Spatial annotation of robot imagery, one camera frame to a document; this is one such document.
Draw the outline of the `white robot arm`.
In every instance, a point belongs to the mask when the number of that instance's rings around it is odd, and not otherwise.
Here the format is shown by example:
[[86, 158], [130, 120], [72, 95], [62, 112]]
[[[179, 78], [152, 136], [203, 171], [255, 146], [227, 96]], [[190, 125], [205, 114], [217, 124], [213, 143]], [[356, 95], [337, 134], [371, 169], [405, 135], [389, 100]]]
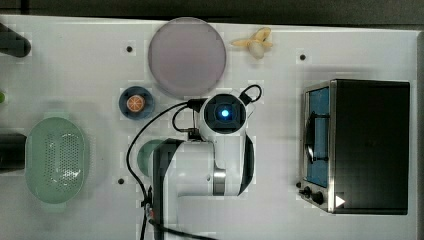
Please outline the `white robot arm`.
[[192, 99], [199, 114], [187, 140], [162, 141], [149, 159], [153, 183], [154, 240], [183, 240], [178, 199], [183, 196], [238, 196], [254, 176], [255, 153], [246, 126], [254, 100], [245, 93]]

